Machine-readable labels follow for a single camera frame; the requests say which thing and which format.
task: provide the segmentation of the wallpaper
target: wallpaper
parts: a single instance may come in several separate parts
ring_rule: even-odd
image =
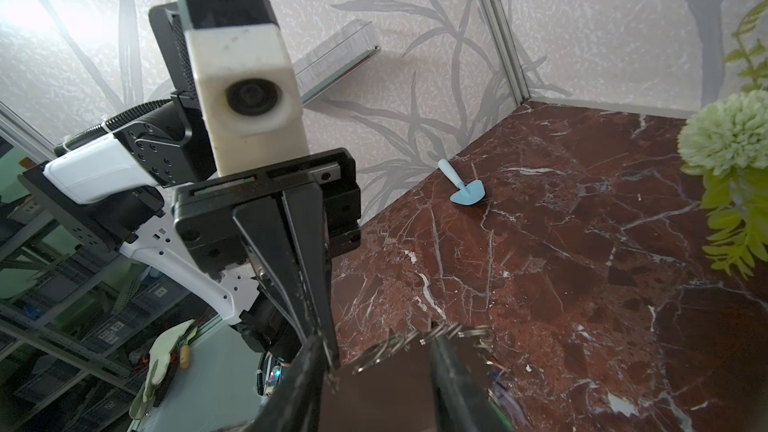
[[[171,91],[148,9],[172,0],[0,0],[0,100],[59,143]],[[514,109],[477,0],[273,0],[294,60],[355,18],[382,52],[306,110],[313,152],[357,160],[368,219]]]
[[[533,96],[695,111],[745,84],[726,58],[763,0],[504,1]]]

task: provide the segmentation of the camera lens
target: camera lens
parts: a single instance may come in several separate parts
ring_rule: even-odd
[[[277,86],[264,79],[242,80],[226,90],[232,110],[244,116],[260,116],[277,103]]]

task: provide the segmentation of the artificial plant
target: artificial plant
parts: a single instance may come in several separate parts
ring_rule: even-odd
[[[768,0],[755,5],[752,10],[744,15],[739,22],[736,31],[731,34],[736,39],[738,48],[732,50],[725,58],[725,62],[744,62],[744,68],[738,73],[748,83],[741,87],[743,92],[768,89],[768,48],[760,39],[756,39],[753,46],[748,45],[749,35],[757,28],[760,16],[768,10]]]
[[[678,136],[682,171],[702,176],[710,209],[704,252],[712,268],[748,278],[755,258],[768,262],[768,92],[734,94],[687,120]]]

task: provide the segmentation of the marble floor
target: marble floor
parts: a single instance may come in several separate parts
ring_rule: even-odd
[[[768,267],[712,271],[682,120],[528,102],[363,227],[334,269],[342,360],[389,331],[487,324],[529,430],[746,430]]]

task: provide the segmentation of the light blue toy shovel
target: light blue toy shovel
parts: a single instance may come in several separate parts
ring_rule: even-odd
[[[458,192],[451,196],[451,202],[459,204],[460,206],[471,206],[477,203],[481,198],[485,197],[485,187],[479,180],[473,180],[468,185],[464,185],[462,179],[456,173],[456,170],[451,167],[451,164],[447,160],[441,158],[437,162],[437,167],[442,170],[442,173],[446,174],[453,185],[458,187]]]

